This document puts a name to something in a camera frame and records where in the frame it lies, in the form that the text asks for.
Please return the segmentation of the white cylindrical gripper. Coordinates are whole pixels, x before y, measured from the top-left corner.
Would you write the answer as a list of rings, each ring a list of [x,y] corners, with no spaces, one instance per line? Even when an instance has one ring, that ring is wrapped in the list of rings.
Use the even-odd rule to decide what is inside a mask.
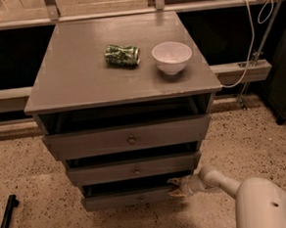
[[[171,197],[185,198],[199,193],[201,189],[200,177],[197,174],[187,175],[182,178],[173,177],[167,181],[169,184],[179,185],[179,190],[169,191]]]

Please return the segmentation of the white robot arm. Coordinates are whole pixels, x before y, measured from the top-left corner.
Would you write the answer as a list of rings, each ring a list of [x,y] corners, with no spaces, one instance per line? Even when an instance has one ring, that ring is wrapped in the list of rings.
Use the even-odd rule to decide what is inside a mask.
[[[236,228],[286,228],[286,192],[267,179],[239,182],[205,165],[198,174],[173,177],[168,183],[175,185],[172,197],[225,192],[234,199]]]

